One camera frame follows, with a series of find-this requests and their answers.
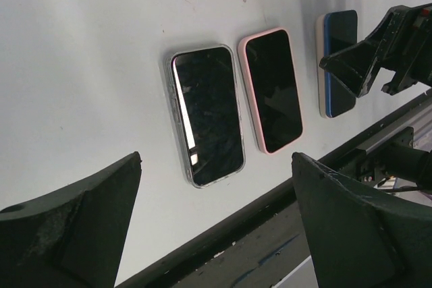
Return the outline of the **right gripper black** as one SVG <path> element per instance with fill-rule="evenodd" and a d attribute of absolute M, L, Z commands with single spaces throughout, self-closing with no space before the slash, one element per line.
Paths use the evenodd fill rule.
<path fill-rule="evenodd" d="M 382 40 L 381 66 L 394 72 L 382 92 L 397 94 L 417 83 L 431 86 L 430 3 L 389 8 L 364 41 L 323 57 L 319 67 L 335 76 L 356 98 L 365 96 L 381 69 L 377 49 Z"/>

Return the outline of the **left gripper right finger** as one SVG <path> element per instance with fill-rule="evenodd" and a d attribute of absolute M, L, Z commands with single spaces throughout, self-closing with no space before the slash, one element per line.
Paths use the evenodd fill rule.
<path fill-rule="evenodd" d="M 430 287 L 431 207 L 292 155 L 294 189 L 320 287 Z"/>

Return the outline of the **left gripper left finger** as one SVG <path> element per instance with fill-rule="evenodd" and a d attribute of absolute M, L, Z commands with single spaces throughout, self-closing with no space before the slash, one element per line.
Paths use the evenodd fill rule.
<path fill-rule="evenodd" d="M 1 286 L 114 287 L 141 174 L 133 152 L 1 210 Z"/>

